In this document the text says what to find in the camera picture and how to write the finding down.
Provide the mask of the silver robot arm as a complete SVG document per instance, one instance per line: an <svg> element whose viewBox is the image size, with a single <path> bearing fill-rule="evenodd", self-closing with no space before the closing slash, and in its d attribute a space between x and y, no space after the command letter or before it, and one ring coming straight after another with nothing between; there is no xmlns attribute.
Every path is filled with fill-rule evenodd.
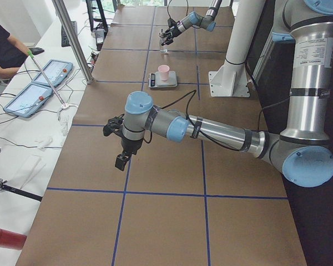
<svg viewBox="0 0 333 266"><path fill-rule="evenodd" d="M174 38L180 36L187 29L191 27L203 28L209 32L212 32L215 28L215 18L218 14L222 0L212 1L206 15L201 16L197 12L192 11L187 14L182 20L175 21L169 14L169 6L167 6L168 13L168 29L166 31L161 30L159 33L159 44L163 47L169 45L174 41Z"/></svg>
<svg viewBox="0 0 333 266"><path fill-rule="evenodd" d="M273 165L302 187L316 187L333 176L333 154L324 132L333 59L333 1L276 1L273 41L295 42L287 126L279 134L254 131L157 106L143 91L128 95L124 114L108 121L103 134L121 138L115 161L124 170L144 143L146 131L170 141L185 136L248 152Z"/></svg>

